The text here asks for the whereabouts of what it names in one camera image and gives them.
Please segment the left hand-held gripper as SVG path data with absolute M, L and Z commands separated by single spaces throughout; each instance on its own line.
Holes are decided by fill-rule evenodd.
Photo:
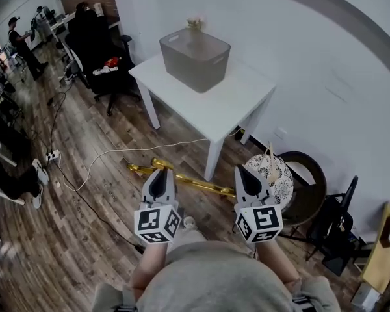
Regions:
M 156 169 L 144 183 L 142 198 L 134 213 L 135 234 L 146 244 L 172 242 L 181 224 L 174 171 Z

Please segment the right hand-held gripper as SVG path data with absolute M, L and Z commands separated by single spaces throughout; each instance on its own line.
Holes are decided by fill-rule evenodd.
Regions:
M 281 206 L 264 177 L 245 165 L 235 167 L 235 227 L 247 244 L 274 240 L 283 229 Z

